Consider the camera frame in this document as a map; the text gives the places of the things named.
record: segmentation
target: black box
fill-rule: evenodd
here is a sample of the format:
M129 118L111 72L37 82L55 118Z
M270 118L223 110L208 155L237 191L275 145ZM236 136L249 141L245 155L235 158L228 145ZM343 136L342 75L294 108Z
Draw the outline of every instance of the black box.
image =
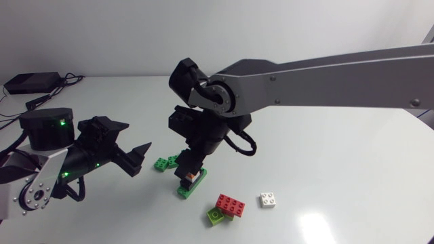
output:
M57 72L19 74L4 86L10 94L50 93L62 79Z

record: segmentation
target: cable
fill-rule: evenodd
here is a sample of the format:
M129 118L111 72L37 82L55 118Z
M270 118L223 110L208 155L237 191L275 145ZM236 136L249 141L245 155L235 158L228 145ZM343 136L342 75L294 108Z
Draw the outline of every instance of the cable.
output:
M1 120L0 122L11 121L11 120L14 120L14 119L4 119L4 120Z
M0 99L0 102L3 101L3 99L7 97L7 95L5 93L5 87L4 86L3 86L3 94L4 94L4 96Z
M21 136L12 145L8 146L5 150L0 152L0 159L6 157L10 152L15 150L27 138L26 132L22 132Z
M34 158L32 158L27 152L18 149L13 149L12 152L18 153L19 155L26 157L37 169L41 170L41 166L39 162L37 162Z
M86 188L85 188L84 177L83 176L81 176L79 178L78 184L79 184L79 194L77 194L75 192L75 190L72 189L69 185L64 185L66 194L70 198L74 199L77 202L82 201L85 198L85 196L86 196Z
M224 136L223 140L229 145L231 146L231 148L234 148L236 152L239 152L245 156L253 156L256 153L256 142L244 131L241 131L238 135L239 137L243 138L246 142L250 143L250 146L252 147L252 150L247 151L247 150L243 150L240 147L238 147L237 145L235 145L235 143L233 143L233 141L228 137L228 136Z
M197 91L197 93L200 95L200 96L203 96L204 98L206 98L206 99L208 99L208 100L211 100L211 101L213 101L213 102L216 102L216 103L218 103L218 104L222 104L223 103L223 98L222 97L220 97L219 95L217 95L217 94L211 94L211 93L209 93L208 91L206 91L202 86L201 86L201 84L200 84L200 82L199 82L199 80L198 80L198 78L197 78L197 73L196 73L196 70L195 70L195 68L190 68L190 75L191 75L191 78L193 78L193 80L195 80L196 82L195 82L195 90Z

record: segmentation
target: screw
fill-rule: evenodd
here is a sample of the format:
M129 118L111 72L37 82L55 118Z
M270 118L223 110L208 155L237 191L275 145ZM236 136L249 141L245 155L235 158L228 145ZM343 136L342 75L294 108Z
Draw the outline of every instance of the screw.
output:
M411 106L411 107L418 107L418 106L420 106L420 100L417 99L417 98L411 100L411 101L410 101L410 106Z

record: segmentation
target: lime green lego brick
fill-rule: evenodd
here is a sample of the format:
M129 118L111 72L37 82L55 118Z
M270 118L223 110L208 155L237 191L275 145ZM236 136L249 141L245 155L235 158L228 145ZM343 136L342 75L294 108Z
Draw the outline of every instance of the lime green lego brick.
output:
M223 215L224 217L228 218L230 221L233 221L233 217L234 217L234 216L229 216L229 215L224 214L224 213L222 213L222 215Z
M154 163L154 168L158 171L164 172L168 165L169 162L167 160L159 158L157 162Z
M178 164L175 162L177 158L178 155L169 157L169 159L167 160L169 162L169 165L167 167L168 169L173 169L175 167L178 167Z
M216 224L224 220L223 213L218 207L209 210L208 212L206 212L206 215L208 215L208 219L210 219L212 226L215 226Z
M200 177L200 179L198 179L198 181L196 182L196 184L194 185L194 187L192 187L191 190L187 190L182 186L178 187L178 190L176 190L178 192L179 195L181 195L182 197L184 197L185 199L187 199L191 193L196 189L196 187L201 183L201 181L205 178L206 176L206 169L201 168L201 170L203 170L202 172L202 177Z

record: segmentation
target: white wall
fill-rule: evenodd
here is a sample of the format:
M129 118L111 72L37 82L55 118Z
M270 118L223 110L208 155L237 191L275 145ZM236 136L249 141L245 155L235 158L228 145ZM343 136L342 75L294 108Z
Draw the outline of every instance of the white wall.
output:
M0 83L17 73L211 74L241 58L288 62L419 44L433 0L0 0Z

